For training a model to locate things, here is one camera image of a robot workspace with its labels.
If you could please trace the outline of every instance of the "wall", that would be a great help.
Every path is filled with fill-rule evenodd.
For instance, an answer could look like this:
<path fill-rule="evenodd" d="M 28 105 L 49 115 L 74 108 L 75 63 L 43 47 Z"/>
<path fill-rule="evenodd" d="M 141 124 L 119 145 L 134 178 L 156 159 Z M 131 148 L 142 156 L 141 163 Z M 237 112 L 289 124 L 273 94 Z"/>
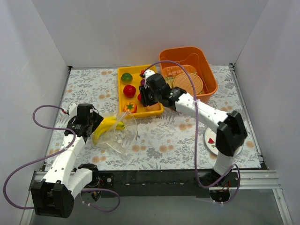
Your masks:
<path fill-rule="evenodd" d="M 45 156 L 51 131 L 36 126 L 33 110 L 57 105 L 68 68 L 31 0 L 0 0 L 0 186 L 18 166 Z M 52 126 L 56 111 L 44 110 L 37 119 Z M 8 195 L 25 205 L 33 171 L 29 166 L 8 183 Z M 0 224 L 19 224 L 23 211 L 0 194 Z"/>
<path fill-rule="evenodd" d="M 263 158 L 300 223 L 300 2 L 269 1 L 236 63 Z"/>
<path fill-rule="evenodd" d="M 32 0 L 74 67 L 148 64 L 195 45 L 211 64 L 235 62 L 268 0 Z"/>

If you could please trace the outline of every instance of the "lime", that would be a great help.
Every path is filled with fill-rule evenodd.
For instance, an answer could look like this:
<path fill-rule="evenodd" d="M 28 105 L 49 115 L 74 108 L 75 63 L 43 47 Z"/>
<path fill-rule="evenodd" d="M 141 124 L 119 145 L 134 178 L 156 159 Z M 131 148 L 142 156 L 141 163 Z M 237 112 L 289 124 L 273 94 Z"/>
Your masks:
<path fill-rule="evenodd" d="M 132 75 L 130 73 L 124 73 L 122 76 L 121 76 L 121 81 L 124 83 L 124 84 L 130 84 L 132 82 Z"/>

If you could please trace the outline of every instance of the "yellow tray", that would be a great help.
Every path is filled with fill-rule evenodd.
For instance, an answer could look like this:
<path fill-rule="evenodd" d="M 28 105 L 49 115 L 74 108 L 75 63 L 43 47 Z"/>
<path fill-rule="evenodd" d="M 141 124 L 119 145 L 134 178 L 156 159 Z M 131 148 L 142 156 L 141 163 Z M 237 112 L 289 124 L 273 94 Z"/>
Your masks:
<path fill-rule="evenodd" d="M 139 86 L 141 83 L 142 78 L 140 77 L 140 73 L 143 69 L 147 68 L 149 65 L 142 65 L 142 66 L 135 66 L 135 67 L 120 67 L 118 68 L 118 87 L 119 87 L 119 109 L 120 112 L 123 111 L 123 107 L 126 102 L 134 102 L 137 106 L 136 113 L 133 113 L 133 116 L 135 118 L 139 117 L 148 117 L 148 116 L 159 116 L 163 113 L 164 107 L 161 103 L 159 103 L 160 109 L 157 111 L 147 111 L 146 107 L 144 107 L 139 100 L 137 100 L 137 96 L 139 95 Z M 151 67 L 154 72 L 156 72 L 155 66 Z M 124 73 L 130 73 L 133 77 L 132 82 L 130 85 L 134 86 L 136 88 L 136 93 L 134 97 L 126 97 L 123 93 L 123 89 L 126 86 L 126 84 L 123 84 L 121 81 L 121 76 Z"/>

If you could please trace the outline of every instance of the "clear plastic bag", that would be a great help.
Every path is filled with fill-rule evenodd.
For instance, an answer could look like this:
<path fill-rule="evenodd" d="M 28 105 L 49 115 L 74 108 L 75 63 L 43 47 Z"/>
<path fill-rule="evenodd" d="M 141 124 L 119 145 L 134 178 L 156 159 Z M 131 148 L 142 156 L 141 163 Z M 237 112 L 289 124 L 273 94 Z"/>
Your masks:
<path fill-rule="evenodd" d="M 136 120 L 130 112 L 111 113 L 108 116 L 115 116 L 116 122 L 98 138 L 96 145 L 95 143 L 92 145 L 104 150 L 114 150 L 126 156 L 137 135 Z M 123 130 L 116 129 L 120 121 L 124 123 Z"/>

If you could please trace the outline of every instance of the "wooden disc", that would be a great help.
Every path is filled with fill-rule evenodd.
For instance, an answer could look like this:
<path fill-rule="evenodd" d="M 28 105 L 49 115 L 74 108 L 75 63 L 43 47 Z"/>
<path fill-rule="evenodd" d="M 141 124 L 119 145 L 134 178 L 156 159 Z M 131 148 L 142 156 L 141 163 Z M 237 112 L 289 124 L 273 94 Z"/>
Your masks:
<path fill-rule="evenodd" d="M 202 89 L 203 89 L 203 81 L 199 76 L 193 73 L 188 73 L 193 81 L 193 84 L 195 86 L 196 94 L 199 94 Z M 173 82 L 174 87 L 179 87 L 182 88 L 183 90 L 186 90 L 187 93 L 193 95 L 193 88 L 191 85 L 191 82 L 188 79 L 188 76 L 183 73 L 179 74 L 178 76 L 175 77 L 174 82 Z"/>

